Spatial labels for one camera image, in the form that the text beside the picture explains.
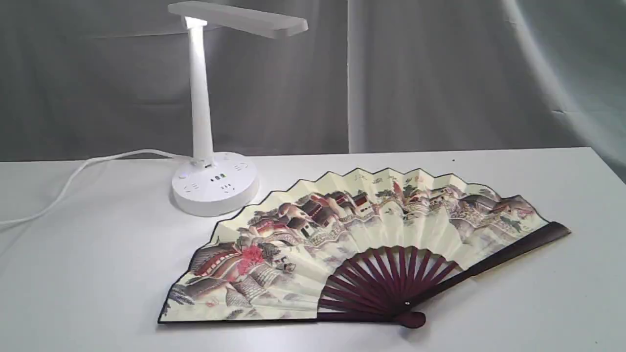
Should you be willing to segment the painted paper folding fan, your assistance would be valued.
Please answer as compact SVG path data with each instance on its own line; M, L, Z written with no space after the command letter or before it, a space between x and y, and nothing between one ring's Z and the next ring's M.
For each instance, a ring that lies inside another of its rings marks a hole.
M570 234L523 196L455 174L327 172L221 220L158 323L425 324L415 307Z

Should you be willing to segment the white desk lamp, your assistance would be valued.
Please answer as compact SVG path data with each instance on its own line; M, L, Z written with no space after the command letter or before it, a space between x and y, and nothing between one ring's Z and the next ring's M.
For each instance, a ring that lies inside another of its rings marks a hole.
M238 153L213 149L212 112L206 75L204 29L228 27L264 38L281 39L307 31L304 18L202 1L168 5L182 18L188 34L193 154L172 178L172 194L180 210L209 218L248 205L259 191L259 172Z

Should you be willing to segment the grey backdrop curtain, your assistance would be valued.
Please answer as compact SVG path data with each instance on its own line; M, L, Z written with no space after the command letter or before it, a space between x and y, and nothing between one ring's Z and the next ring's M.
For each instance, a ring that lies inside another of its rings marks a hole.
M623 0L224 0L304 18L205 29L216 150L592 147L625 178ZM3 0L1 160L192 153L167 0Z

